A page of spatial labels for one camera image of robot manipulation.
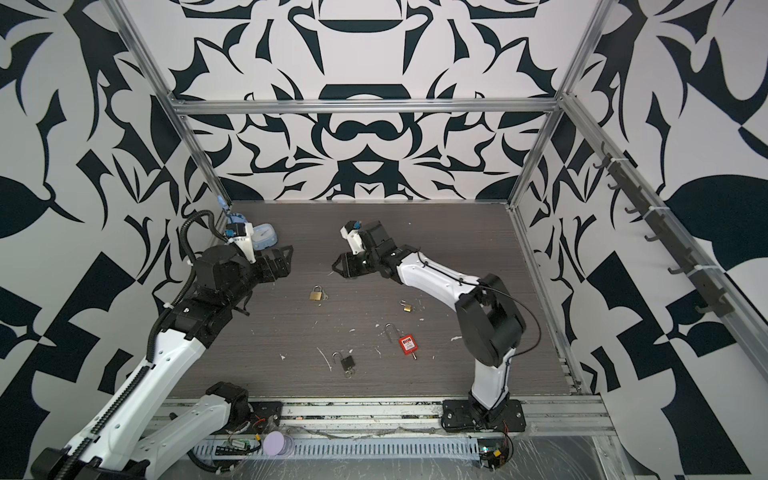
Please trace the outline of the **red safety padlock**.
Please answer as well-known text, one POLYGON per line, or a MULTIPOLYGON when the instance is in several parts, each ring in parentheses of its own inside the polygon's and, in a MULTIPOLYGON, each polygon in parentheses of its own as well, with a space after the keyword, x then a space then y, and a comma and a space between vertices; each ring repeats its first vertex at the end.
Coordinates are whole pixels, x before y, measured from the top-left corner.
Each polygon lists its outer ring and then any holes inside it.
POLYGON ((397 343, 403 354, 417 360, 418 345, 414 337, 398 329, 394 324, 387 323, 384 326, 384 333, 390 343, 397 343))

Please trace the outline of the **small black padlock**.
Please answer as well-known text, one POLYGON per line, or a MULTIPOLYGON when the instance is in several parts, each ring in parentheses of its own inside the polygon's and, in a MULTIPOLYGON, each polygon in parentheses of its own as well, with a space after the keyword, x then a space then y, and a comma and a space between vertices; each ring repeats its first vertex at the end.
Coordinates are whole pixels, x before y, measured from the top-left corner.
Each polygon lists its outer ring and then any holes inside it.
POLYGON ((356 362, 352 355, 342 355, 336 351, 332 353, 332 358, 341 366, 346 378, 351 378, 355 374, 356 362))

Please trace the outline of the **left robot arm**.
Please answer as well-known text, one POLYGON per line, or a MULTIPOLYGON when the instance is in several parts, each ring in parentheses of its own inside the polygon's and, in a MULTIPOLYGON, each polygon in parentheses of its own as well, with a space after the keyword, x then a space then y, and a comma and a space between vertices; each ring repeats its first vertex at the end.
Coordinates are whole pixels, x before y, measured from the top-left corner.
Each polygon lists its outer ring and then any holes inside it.
POLYGON ((35 479, 157 479, 207 436, 238 430, 251 419, 246 389, 218 382, 191 407, 152 434, 145 432, 183 375, 211 347, 233 319, 245 314, 254 288, 291 272, 291 245, 258 250, 248 221, 210 223, 218 239, 201 254, 188 231, 210 210, 189 216, 179 243, 191 266, 179 294, 165 305, 148 335, 145 357, 107 404, 67 444, 46 448, 34 460, 35 479))

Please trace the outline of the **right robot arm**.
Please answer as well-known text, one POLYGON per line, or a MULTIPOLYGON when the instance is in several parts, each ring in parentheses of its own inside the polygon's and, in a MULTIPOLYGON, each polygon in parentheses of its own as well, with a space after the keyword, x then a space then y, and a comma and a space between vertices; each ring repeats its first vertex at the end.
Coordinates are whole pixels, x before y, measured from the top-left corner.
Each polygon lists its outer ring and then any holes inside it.
POLYGON ((494 274, 482 278, 452 270, 420 249, 397 245, 381 222, 349 221, 340 229, 349 251, 332 264, 344 278, 378 273, 440 301, 456 314, 461 339, 474 358, 474 379, 465 400, 445 400, 441 427, 447 432, 521 433, 527 423, 520 401, 509 392, 513 357, 527 329, 522 304, 494 274))

